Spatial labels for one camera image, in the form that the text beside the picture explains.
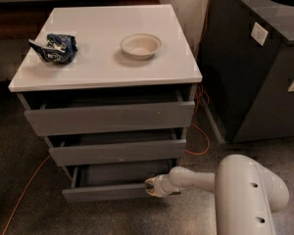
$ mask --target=concrete floor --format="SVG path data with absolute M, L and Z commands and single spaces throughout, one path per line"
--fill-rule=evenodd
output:
M 211 149 L 200 157 L 185 154 L 182 165 L 215 172 L 218 162 L 230 154 L 257 160 L 289 187 L 289 205 L 275 213 L 273 221 L 278 235 L 294 235 L 294 137 L 219 144 L 203 109 L 193 122 L 207 132 Z M 190 129 L 187 147 L 203 150 L 205 140 Z M 0 84 L 0 234 L 29 178 L 47 156 L 48 147 L 25 120 L 18 98 Z M 62 196 L 65 188 L 70 188 L 69 180 L 49 160 L 30 185 L 7 234 L 217 234 L 214 195 L 201 190 L 164 199 L 68 204 Z

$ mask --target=crumpled blue bag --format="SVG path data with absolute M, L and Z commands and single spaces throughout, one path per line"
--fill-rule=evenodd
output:
M 75 37 L 63 34 L 48 34 L 45 46 L 29 39 L 29 46 L 44 62 L 70 63 L 77 52 Z

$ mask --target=power cord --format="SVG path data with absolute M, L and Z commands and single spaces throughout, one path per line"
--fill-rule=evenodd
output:
M 37 168 L 36 172 L 35 172 L 35 173 L 32 175 L 32 177 L 30 178 L 29 182 L 27 183 L 26 187 L 24 188 L 24 190 L 23 190 L 21 196 L 19 197 L 19 200 L 18 200 L 17 204 L 15 205 L 15 207 L 14 207 L 14 209 L 13 209 L 13 211 L 12 211 L 10 217 L 9 217 L 9 220 L 8 220 L 8 222 L 7 222 L 7 224 L 6 224 L 6 227 L 4 228 L 4 230 L 3 230 L 3 232 L 2 232 L 2 235 L 5 235 L 6 232 L 8 231 L 9 226 L 10 226 L 10 223 L 11 223 L 11 221 L 12 221 L 12 219 L 13 219 L 13 217 L 14 217 L 14 215 L 15 215 L 15 213 L 16 213 L 16 211 L 17 211 L 17 209 L 18 209 L 18 207 L 19 207 L 19 205 L 20 205 L 20 203 L 21 203 L 21 201 L 22 201 L 22 199 L 23 199 L 23 197 L 24 197 L 24 195 L 25 195 L 25 193 L 26 193 L 28 187 L 29 187 L 29 185 L 31 184 L 31 181 L 34 179 L 34 177 L 36 176 L 36 174 L 38 173 L 38 171 L 40 171 L 40 169 L 43 167 L 43 165 L 45 165 L 45 163 L 50 159 L 50 157 L 51 157 L 51 156 L 49 155 L 49 156 L 48 156 L 48 157 L 47 157 L 47 158 L 46 158 L 46 159 L 40 164 L 40 166 Z
M 200 47 L 200 45 L 201 45 L 201 43 L 202 43 L 202 41 L 203 41 L 203 39 L 204 39 L 204 37 L 206 35 L 206 32 L 207 32 L 208 15 L 209 15 L 209 9 L 210 9 L 211 1 L 212 0 L 208 0 L 208 2 L 207 2 L 207 9 L 206 9 L 206 14 L 205 14 L 205 20 L 204 20 L 204 26 L 203 26 L 202 35 L 201 35 L 201 38 L 200 38 L 200 40 L 198 42 L 198 45 L 197 45 L 195 53 L 194 53 L 195 59 L 197 59 L 199 47 Z M 204 89 L 204 86 L 203 86 L 202 83 L 197 84 L 197 90 L 196 90 L 196 93 L 195 93 L 195 102 L 196 102 L 196 105 L 195 105 L 193 115 L 195 115 L 197 113 L 199 105 L 201 105 L 202 107 L 208 107 L 208 105 L 209 105 L 210 98 L 209 98 L 209 95 L 208 95 L 207 91 Z M 204 135 L 204 137 L 207 140 L 207 146 L 206 146 L 206 148 L 205 148 L 205 150 L 203 152 L 195 153 L 195 152 L 191 152 L 191 151 L 188 151 L 188 150 L 185 149 L 184 153 L 194 155 L 194 156 L 204 155 L 205 153 L 207 153 L 209 151 L 210 139 L 209 139 L 208 135 L 205 133 L 205 131 L 202 130 L 200 127 L 198 127 L 197 125 L 195 125 L 193 123 L 191 123 L 190 125 L 192 127 L 196 128 L 199 132 L 201 132 Z

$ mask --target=white bowl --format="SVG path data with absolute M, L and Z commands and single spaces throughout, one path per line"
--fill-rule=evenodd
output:
M 151 34 L 133 34 L 121 41 L 121 49 L 135 60 L 151 58 L 161 47 L 161 41 Z

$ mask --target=drawer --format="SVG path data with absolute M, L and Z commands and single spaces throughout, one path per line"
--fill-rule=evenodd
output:
M 166 174 L 175 160 L 77 166 L 72 188 L 63 190 L 68 202 L 89 202 L 149 197 L 144 181 Z
M 24 114 L 38 136 L 50 136 L 187 127 L 193 108 L 178 89 L 135 87 L 55 92 Z
M 58 166 L 96 165 L 180 158 L 185 139 L 174 129 L 50 137 L 49 150 Z

